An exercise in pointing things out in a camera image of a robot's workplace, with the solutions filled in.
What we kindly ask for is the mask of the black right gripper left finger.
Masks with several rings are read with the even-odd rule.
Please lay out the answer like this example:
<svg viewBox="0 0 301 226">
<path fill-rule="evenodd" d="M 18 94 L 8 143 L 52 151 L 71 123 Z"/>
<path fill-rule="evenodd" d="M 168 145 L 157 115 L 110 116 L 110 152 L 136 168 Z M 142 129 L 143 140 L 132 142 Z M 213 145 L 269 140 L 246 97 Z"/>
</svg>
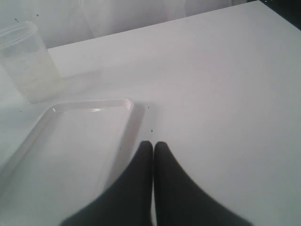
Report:
<svg viewBox="0 0 301 226">
<path fill-rule="evenodd" d="M 142 141 L 118 179 L 63 226 L 151 226 L 153 146 Z"/>
</svg>

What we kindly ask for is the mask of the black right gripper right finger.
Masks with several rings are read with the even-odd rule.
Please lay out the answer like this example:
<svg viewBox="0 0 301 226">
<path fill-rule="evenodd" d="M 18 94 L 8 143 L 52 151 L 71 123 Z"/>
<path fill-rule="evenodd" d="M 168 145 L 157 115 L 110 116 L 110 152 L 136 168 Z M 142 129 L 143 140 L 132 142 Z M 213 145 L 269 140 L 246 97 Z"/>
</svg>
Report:
<svg viewBox="0 0 301 226">
<path fill-rule="evenodd" d="M 250 226 L 204 192 L 165 142 L 154 148 L 154 196 L 159 226 Z"/>
</svg>

